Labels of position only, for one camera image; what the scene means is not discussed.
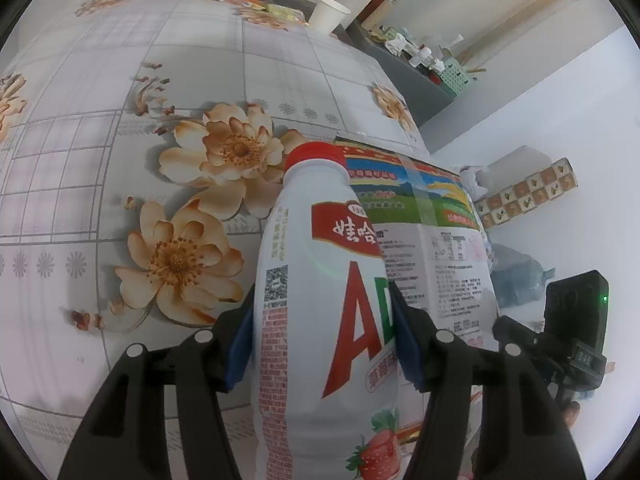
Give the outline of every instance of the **plastic bottle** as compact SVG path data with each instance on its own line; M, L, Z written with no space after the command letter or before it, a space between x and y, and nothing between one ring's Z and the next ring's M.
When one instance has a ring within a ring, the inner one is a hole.
M539 261L504 245L494 244L497 263L491 273L500 308L524 305L545 297L546 282L556 269L544 270Z
M394 478L398 366L376 234L340 147L302 144L287 167L255 285L255 478Z
M409 60L409 64L415 68L420 65L420 63L424 63L430 55L431 49L429 47L423 46L418 51L418 54L416 54Z

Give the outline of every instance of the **red logo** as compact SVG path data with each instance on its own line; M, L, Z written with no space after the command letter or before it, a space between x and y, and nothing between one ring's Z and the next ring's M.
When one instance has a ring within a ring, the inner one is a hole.
M314 240L325 240L354 253L382 257L376 232L366 212L355 200L313 204L311 236Z

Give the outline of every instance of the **red bottle cap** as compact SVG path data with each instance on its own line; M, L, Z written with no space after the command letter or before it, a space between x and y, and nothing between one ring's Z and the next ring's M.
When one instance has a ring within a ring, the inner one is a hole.
M334 146L328 142L305 142L294 148L287 156L286 171L303 160L309 160L310 158L324 158L325 160L332 160L340 164L343 168L347 168L347 159L344 158L344 153L340 146Z

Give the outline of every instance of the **paper cup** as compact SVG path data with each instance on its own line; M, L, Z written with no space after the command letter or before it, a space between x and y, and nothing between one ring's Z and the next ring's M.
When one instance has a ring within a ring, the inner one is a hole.
M348 14L351 11L343 4L333 0L320 0L309 19L309 27L322 34L331 34Z

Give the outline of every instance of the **bottle label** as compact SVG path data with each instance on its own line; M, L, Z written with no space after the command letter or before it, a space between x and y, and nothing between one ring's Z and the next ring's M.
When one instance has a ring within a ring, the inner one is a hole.
M353 253L382 257L367 213L355 200L320 202L311 206L311 236Z
M349 263L349 275L344 294L342 317L340 318L340 330L338 331L329 377L322 394L323 399L351 380L351 363L356 357L367 351L369 361L372 362L382 352L383 346L386 346L394 338L394 329L390 324L390 306L386 303L385 297L385 289L388 288L388 282L386 278L375 278L374 281L382 319L382 338L376 327L360 267L357 262L352 261ZM358 338L355 338L358 310L360 311L363 333ZM369 393L373 392L384 379L389 377L390 372L396 371L397 360L395 347L389 348L381 360L376 360L374 366L367 373L366 382ZM378 367L381 370L380 377L378 376Z

